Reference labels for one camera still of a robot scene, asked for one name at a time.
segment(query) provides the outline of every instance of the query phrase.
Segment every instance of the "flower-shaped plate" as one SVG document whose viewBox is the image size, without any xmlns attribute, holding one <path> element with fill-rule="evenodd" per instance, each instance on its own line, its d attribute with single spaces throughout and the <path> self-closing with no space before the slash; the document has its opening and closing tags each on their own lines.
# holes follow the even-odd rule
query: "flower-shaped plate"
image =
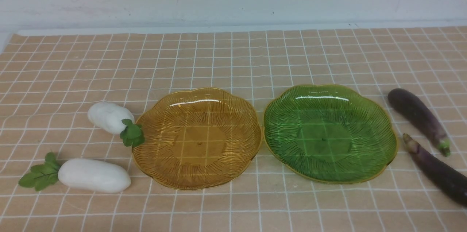
<svg viewBox="0 0 467 232">
<path fill-rule="evenodd" d="M 262 142 L 252 105 L 217 88 L 169 94 L 136 123 L 146 139 L 132 149 L 136 165 L 179 190 L 215 187 L 238 177 Z"/>
<path fill-rule="evenodd" d="M 292 171 L 323 183 L 358 183 L 395 158 L 398 140 L 387 113 L 341 85 L 298 85 L 264 112 L 264 138 Z"/>
</svg>

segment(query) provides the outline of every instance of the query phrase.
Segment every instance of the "green plate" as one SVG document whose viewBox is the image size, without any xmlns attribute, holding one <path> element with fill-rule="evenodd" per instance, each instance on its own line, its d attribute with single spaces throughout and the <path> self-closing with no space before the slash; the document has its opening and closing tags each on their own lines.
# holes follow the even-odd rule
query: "green plate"
<svg viewBox="0 0 467 232">
<path fill-rule="evenodd" d="M 264 111 L 264 137 L 292 171 L 325 183 L 365 182 L 397 154 L 387 113 L 341 85 L 294 86 Z"/>
</svg>

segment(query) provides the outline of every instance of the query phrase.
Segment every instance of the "green radish leaves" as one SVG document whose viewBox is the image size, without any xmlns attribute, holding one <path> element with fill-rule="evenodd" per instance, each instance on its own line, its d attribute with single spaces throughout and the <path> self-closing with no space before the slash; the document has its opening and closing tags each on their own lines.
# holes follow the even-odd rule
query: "green radish leaves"
<svg viewBox="0 0 467 232">
<path fill-rule="evenodd" d="M 133 124 L 130 119 L 123 119 L 121 121 L 127 127 L 120 133 L 120 139 L 126 147 L 137 147 L 144 143 L 144 134 L 141 125 Z"/>
<path fill-rule="evenodd" d="M 58 164 L 55 154 L 49 152 L 45 155 L 45 163 L 32 166 L 30 172 L 25 174 L 18 181 L 18 185 L 26 188 L 34 188 L 39 192 L 50 185 L 54 185 L 58 181 L 59 170 L 60 164 Z"/>
</svg>

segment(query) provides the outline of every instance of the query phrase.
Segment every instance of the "toy vegetable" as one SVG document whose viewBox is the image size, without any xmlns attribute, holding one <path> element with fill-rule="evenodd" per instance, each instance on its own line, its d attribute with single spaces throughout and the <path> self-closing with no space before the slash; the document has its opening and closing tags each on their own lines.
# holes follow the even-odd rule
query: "toy vegetable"
<svg viewBox="0 0 467 232">
<path fill-rule="evenodd" d="M 144 143 L 141 125 L 135 124 L 135 117 L 125 107 L 105 101 L 98 102 L 89 108 L 88 119 L 108 133 L 120 134 L 126 147 L 137 147 Z"/>
<path fill-rule="evenodd" d="M 423 173 L 454 202 L 467 206 L 467 177 L 425 150 L 410 135 L 402 135 L 405 147 Z"/>
<path fill-rule="evenodd" d="M 421 99 L 401 88 L 390 91 L 387 99 L 390 105 L 422 132 L 444 156 L 451 155 L 446 131 Z"/>
<path fill-rule="evenodd" d="M 75 158 L 60 165 L 52 152 L 45 156 L 45 163 L 34 165 L 18 184 L 33 187 L 37 192 L 57 181 L 77 189 L 115 194 L 127 189 L 130 176 L 122 167 L 93 159 Z"/>
</svg>

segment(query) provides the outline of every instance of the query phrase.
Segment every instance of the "purple eggplant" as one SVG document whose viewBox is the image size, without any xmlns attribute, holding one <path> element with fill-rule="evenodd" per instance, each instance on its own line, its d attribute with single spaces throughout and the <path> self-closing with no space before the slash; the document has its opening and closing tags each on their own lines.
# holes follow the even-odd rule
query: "purple eggplant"
<svg viewBox="0 0 467 232">
<path fill-rule="evenodd" d="M 408 134 L 403 134 L 405 147 L 423 173 L 450 199 L 467 206 L 467 177 L 437 159 Z"/>
<path fill-rule="evenodd" d="M 438 119 L 415 94 L 396 88 L 387 94 L 392 108 L 404 116 L 444 155 L 451 155 L 450 141 Z"/>
</svg>

